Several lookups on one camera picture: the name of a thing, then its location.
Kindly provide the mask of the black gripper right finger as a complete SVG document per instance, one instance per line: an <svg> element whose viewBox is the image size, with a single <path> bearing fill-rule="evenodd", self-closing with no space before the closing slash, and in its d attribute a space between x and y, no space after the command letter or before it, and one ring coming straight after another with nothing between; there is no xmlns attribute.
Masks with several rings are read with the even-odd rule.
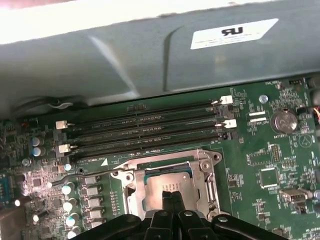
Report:
<svg viewBox="0 0 320 240"><path fill-rule="evenodd" d="M211 221L187 210L179 191L174 192L174 210L184 240L284 240L285 237L227 214Z"/></svg>

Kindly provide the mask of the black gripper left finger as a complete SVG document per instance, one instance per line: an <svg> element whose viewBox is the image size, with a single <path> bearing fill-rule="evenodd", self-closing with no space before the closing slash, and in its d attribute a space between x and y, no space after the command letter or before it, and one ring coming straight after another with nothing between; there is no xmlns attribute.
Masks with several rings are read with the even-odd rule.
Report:
<svg viewBox="0 0 320 240"><path fill-rule="evenodd" d="M174 225L174 192L162 192L162 209L145 218L123 214L79 235L81 240L171 240Z"/></svg>

